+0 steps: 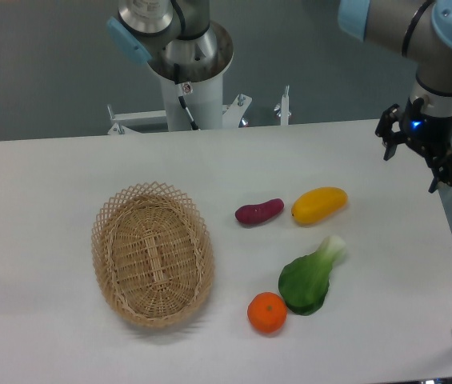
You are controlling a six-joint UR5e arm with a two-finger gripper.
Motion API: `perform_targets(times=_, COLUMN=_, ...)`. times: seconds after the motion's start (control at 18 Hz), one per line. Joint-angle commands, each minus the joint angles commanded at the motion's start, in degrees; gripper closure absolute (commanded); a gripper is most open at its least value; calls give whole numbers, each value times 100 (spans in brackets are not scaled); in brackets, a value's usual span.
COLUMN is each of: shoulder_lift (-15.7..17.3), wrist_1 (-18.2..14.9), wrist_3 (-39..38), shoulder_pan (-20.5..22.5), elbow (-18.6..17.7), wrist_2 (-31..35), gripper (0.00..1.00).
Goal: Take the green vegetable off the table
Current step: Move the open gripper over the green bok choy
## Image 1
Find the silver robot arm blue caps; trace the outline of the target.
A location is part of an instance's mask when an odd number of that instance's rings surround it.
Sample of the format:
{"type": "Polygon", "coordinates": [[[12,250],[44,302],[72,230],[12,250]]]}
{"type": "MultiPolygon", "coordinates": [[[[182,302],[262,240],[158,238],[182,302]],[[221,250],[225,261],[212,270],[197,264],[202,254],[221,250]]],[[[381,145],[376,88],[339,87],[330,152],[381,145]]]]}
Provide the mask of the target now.
{"type": "MultiPolygon", "coordinates": [[[[406,104],[385,110],[375,133],[385,158],[403,144],[425,159],[431,190],[452,186],[452,1],[343,1],[338,24],[417,63],[406,104]]],[[[106,28],[129,60],[158,76],[170,130],[239,125],[250,101],[222,104],[234,49],[207,1],[121,1],[106,28]]]]}

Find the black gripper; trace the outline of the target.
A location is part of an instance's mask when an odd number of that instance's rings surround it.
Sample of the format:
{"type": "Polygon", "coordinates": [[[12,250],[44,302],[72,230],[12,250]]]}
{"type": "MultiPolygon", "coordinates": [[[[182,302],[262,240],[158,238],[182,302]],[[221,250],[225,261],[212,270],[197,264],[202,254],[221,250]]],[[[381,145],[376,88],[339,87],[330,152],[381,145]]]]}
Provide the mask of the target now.
{"type": "Polygon", "coordinates": [[[419,100],[407,101],[403,117],[399,104],[384,110],[375,135],[385,147],[384,161],[389,161],[403,143],[424,158],[432,158],[433,179],[428,189],[432,194],[439,185],[452,187],[452,116],[434,117],[418,111],[424,106],[419,100]],[[393,131],[394,124],[400,127],[398,132],[393,131]]]}

